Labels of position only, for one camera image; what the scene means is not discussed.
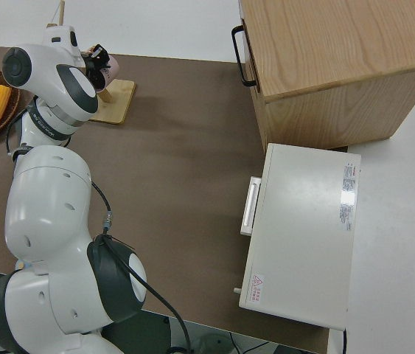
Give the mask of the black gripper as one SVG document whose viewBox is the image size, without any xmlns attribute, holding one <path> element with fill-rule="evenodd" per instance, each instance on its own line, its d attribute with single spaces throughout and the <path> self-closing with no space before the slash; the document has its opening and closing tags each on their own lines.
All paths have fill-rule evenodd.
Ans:
<svg viewBox="0 0 415 354">
<path fill-rule="evenodd" d="M 105 88 L 104 68 L 96 69 L 96 61 L 108 61 L 108 52 L 101 45 L 92 46 L 88 53 L 82 53 L 81 57 L 85 64 L 86 77 L 91 81 L 96 91 L 102 91 Z"/>
</svg>

